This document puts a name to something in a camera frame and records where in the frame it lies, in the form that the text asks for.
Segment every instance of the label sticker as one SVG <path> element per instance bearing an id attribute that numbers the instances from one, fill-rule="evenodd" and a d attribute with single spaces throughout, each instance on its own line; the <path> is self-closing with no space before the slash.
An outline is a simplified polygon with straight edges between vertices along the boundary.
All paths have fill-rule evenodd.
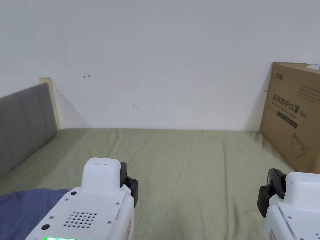
<path id="1" fill-rule="evenodd" d="M 309 66 L 306 66 L 306 68 L 319 70 L 320 69 L 320 65 L 319 64 L 309 64 Z"/>
<path id="2" fill-rule="evenodd" d="M 270 240 L 276 240 L 275 235 L 273 234 L 273 231 L 270 232 Z"/>
<path id="3" fill-rule="evenodd" d="M 128 225 L 128 228 L 127 228 L 127 234 L 125 236 L 125 240 L 128 240 L 129 234 L 130 234 L 130 230 L 131 230 L 131 219 L 129 221 L 129 225 Z"/>

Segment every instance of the blue blanket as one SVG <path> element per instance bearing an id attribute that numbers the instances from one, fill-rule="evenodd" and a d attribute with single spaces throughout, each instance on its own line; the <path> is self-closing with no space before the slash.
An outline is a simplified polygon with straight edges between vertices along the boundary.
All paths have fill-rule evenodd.
<path id="1" fill-rule="evenodd" d="M 0 196 L 0 239 L 24 240 L 67 189 L 36 189 Z"/>

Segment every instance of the green led light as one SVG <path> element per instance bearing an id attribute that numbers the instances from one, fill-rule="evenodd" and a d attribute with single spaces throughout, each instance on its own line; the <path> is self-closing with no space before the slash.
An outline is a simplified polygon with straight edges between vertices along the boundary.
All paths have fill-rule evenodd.
<path id="1" fill-rule="evenodd" d="M 58 238 L 58 237 L 45 237 L 43 240 L 76 240 L 76 239 L 68 239 L 68 238 Z"/>

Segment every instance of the bed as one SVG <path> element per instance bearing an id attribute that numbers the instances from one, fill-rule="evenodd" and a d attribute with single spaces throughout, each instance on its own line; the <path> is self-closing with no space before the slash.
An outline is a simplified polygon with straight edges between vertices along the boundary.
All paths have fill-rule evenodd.
<path id="1" fill-rule="evenodd" d="M 62 129 L 0 179 L 0 196 L 81 185 L 91 157 L 139 181 L 133 239 L 262 239 L 269 168 L 293 171 L 258 132 Z"/>

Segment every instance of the mask illustration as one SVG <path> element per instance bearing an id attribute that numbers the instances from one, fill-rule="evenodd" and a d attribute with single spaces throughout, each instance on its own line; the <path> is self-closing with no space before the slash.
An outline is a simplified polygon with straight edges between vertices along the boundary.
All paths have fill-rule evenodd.
<path id="1" fill-rule="evenodd" d="M 307 153 L 308 147 L 304 146 L 297 134 L 294 133 L 290 138 L 290 150 L 294 158 L 299 158 Z"/>

